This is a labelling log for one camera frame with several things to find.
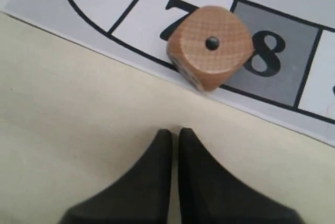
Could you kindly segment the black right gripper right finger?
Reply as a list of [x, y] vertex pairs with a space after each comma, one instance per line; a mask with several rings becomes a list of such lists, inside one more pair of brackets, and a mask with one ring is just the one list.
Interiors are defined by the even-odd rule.
[[294, 210], [234, 177], [191, 128], [178, 140], [178, 193], [182, 223], [299, 223]]

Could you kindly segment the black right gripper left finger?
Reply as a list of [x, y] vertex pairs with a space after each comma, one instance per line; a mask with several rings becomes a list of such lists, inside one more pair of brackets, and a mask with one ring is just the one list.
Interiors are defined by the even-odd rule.
[[160, 129], [134, 165], [71, 206], [60, 223], [180, 223], [177, 134]]

